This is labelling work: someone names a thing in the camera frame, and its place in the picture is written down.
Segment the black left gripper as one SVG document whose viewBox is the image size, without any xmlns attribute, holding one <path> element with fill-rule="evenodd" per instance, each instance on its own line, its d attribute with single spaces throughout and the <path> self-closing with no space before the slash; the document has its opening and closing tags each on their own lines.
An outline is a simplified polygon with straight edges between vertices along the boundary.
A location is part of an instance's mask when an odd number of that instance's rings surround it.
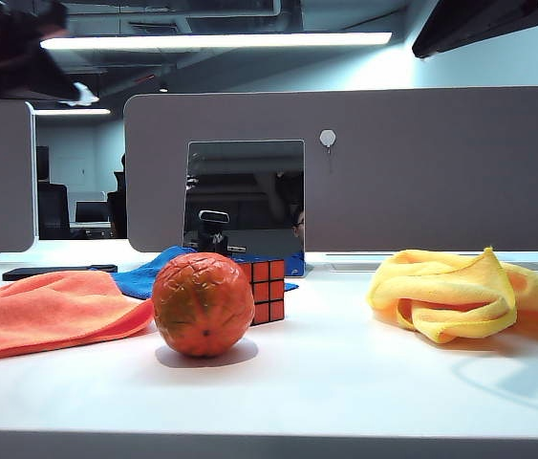
<svg viewBox="0 0 538 459">
<path fill-rule="evenodd" d="M 88 86 L 73 82 L 42 46 L 66 32 L 67 9 L 50 1 L 39 14 L 0 1 L 0 99 L 66 99 L 68 106 L 99 101 Z"/>
</svg>

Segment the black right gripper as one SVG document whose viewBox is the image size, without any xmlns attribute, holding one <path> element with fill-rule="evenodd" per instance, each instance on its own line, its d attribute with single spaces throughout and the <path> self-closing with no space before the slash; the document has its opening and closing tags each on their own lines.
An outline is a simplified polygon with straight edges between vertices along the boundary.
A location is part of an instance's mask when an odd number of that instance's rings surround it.
<svg viewBox="0 0 538 459">
<path fill-rule="evenodd" d="M 534 27 L 538 27 L 538 1 L 441 0 L 412 51 L 415 57 L 426 58 Z"/>
</svg>

